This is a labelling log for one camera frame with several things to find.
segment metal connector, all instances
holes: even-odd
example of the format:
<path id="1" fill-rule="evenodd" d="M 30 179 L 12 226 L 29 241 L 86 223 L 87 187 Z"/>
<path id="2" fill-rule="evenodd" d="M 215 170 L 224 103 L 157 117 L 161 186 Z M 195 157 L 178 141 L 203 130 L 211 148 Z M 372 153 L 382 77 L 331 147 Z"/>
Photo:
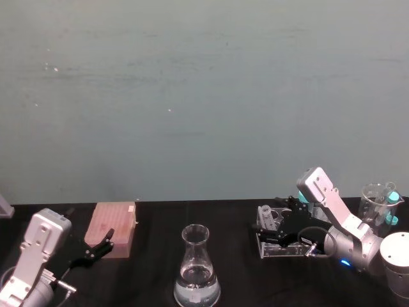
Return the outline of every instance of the metal connector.
<path id="1" fill-rule="evenodd" d="M 305 253 L 306 257 L 310 257 L 311 255 L 313 255 L 313 252 L 315 251 L 315 249 L 317 248 L 317 243 L 314 243 L 313 245 L 310 246 L 310 248 L 307 250 L 307 252 Z"/>

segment flask mouth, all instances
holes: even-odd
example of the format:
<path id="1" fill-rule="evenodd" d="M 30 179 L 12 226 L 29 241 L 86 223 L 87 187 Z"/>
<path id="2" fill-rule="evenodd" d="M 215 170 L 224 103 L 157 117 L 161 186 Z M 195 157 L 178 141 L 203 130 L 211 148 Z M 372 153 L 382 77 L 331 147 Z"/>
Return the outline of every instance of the flask mouth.
<path id="1" fill-rule="evenodd" d="M 200 224 L 191 224 L 186 226 L 182 232 L 182 239 L 190 245 L 205 243 L 209 239 L 209 229 Z"/>

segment white object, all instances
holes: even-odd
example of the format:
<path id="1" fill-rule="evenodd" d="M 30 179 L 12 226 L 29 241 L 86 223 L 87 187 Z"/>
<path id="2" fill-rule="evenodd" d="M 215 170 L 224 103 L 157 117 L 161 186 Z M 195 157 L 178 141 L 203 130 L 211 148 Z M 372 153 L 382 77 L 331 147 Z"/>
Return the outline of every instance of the white object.
<path id="1" fill-rule="evenodd" d="M 396 232 L 381 243 L 389 288 L 401 299 L 409 301 L 409 233 Z"/>
<path id="2" fill-rule="evenodd" d="M 14 208 L 0 195 L 0 219 L 10 219 L 13 214 Z"/>
<path id="3" fill-rule="evenodd" d="M 0 306 L 19 307 L 32 293 L 43 268 L 71 229 L 65 217 L 43 209 L 33 215 L 21 244 L 21 255 L 13 276 L 0 292 Z"/>

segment white cylinder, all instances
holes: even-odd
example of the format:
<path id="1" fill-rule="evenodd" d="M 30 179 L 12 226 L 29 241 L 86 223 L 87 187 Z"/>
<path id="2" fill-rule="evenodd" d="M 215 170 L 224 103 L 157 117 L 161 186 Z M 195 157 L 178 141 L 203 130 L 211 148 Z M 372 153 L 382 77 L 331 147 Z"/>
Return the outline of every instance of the white cylinder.
<path id="1" fill-rule="evenodd" d="M 400 300 L 409 302 L 409 233 L 388 235 L 381 243 L 380 253 L 389 288 Z"/>

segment blue led light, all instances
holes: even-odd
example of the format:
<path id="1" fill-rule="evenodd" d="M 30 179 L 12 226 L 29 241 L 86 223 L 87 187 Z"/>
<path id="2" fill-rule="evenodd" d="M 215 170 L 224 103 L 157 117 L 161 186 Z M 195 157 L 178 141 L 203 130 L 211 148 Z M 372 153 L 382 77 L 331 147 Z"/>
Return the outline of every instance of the blue led light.
<path id="1" fill-rule="evenodd" d="M 340 262 L 341 262 L 343 265 L 346 265 L 347 267 L 350 267 L 350 266 L 351 266 L 351 264 L 350 264 L 348 261 L 346 261 L 345 259 L 342 259 Z"/>

